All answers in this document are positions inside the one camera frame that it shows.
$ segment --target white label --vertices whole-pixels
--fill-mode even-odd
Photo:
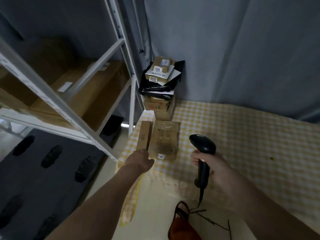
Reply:
[[[157,156],[157,158],[159,158],[159,159],[164,159],[165,158],[165,154],[158,154],[158,156]]]
[[[95,62],[91,63],[91,64],[88,66],[87,70],[90,69],[90,67],[92,67],[94,63],[95,63]],[[106,70],[109,65],[110,65],[110,63],[109,63],[109,62],[106,62],[105,64],[102,65],[102,67],[99,69],[99,71],[104,71],[104,70]]]
[[[162,72],[162,67],[159,67],[159,66],[154,66],[154,68],[153,68],[153,70],[155,71],[155,72]]]
[[[157,79],[156,77],[150,76],[150,77],[149,77],[149,81],[156,83],[156,82],[158,81],[158,79]]]
[[[162,66],[168,66],[168,65],[170,65],[170,60],[162,59],[161,65],[162,65]]]
[[[72,82],[66,81],[66,83],[63,84],[63,85],[61,86],[61,88],[59,88],[57,91],[58,91],[58,92],[65,92],[65,91],[71,86],[71,84],[72,84]]]

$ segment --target checkered tablecloth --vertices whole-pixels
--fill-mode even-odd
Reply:
[[[117,163],[117,170],[135,150],[141,121],[154,121],[153,111],[144,111]],[[271,199],[292,213],[320,219],[320,126],[287,117],[229,104],[178,100],[173,121],[179,122],[178,153],[175,161],[156,160],[150,170],[183,197],[198,200],[194,186],[197,168],[191,165],[195,149],[191,134],[212,139],[229,164],[252,181]],[[130,189],[122,207],[120,225],[131,221],[141,178]],[[221,208],[232,205],[213,184],[204,200]]]

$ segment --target metal shelf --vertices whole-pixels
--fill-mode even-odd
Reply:
[[[0,63],[28,88],[30,88],[35,94],[37,94],[43,101],[55,109],[71,125],[73,125],[74,129],[48,124],[36,117],[20,114],[16,111],[6,108],[0,109],[0,118],[3,118],[6,121],[27,125],[53,134],[95,145],[98,149],[105,152],[111,159],[117,161],[113,150],[99,137],[99,134],[130,86],[131,95],[129,134],[131,134],[134,126],[135,97],[137,96],[139,98],[136,92],[138,79],[137,69],[133,60],[133,53],[128,43],[128,36],[124,27],[124,21],[120,12],[118,0],[104,0],[104,2],[111,19],[117,41],[98,59],[97,62],[91,66],[91,68],[89,68],[83,74],[78,82],[76,82],[63,97],[60,97],[54,90],[52,90],[52,88],[46,84],[26,62],[19,55],[17,55],[3,39],[0,38]],[[98,130],[94,131],[70,108],[68,101],[70,101],[70,99],[85,86],[85,84],[118,49],[120,49],[122,52],[124,61],[129,71],[130,80],[126,83],[125,87],[118,95],[103,122],[101,125],[99,125]]]

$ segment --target orange clothing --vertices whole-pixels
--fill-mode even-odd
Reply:
[[[201,240],[201,237],[193,229],[189,222],[181,217],[176,217],[168,232],[169,240]]]

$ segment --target barcode scanner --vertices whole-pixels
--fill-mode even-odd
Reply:
[[[214,155],[216,153],[216,145],[212,140],[210,140],[208,137],[204,135],[194,134],[189,136],[189,140],[191,144],[194,145],[195,148],[197,148],[202,153],[207,153],[211,155]],[[194,180],[194,185],[200,189],[198,205],[199,207],[203,199],[203,193],[205,191],[205,188],[208,185],[210,167],[206,162],[203,162],[200,159],[198,160],[198,163],[198,178]]]

